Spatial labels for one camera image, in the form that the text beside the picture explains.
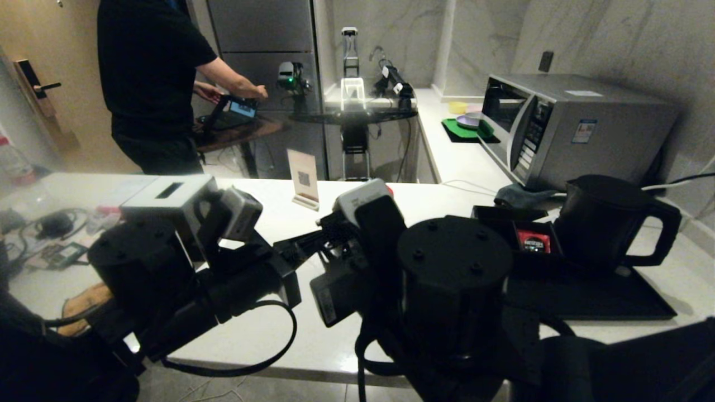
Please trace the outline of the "person's left hand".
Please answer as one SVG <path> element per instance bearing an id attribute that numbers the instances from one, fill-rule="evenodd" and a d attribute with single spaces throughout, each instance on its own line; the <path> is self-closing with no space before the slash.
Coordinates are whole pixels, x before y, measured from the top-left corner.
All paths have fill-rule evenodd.
<path id="1" fill-rule="evenodd" d="M 217 104 L 224 94 L 217 87 L 195 80 L 193 83 L 193 93 L 205 101 Z"/>

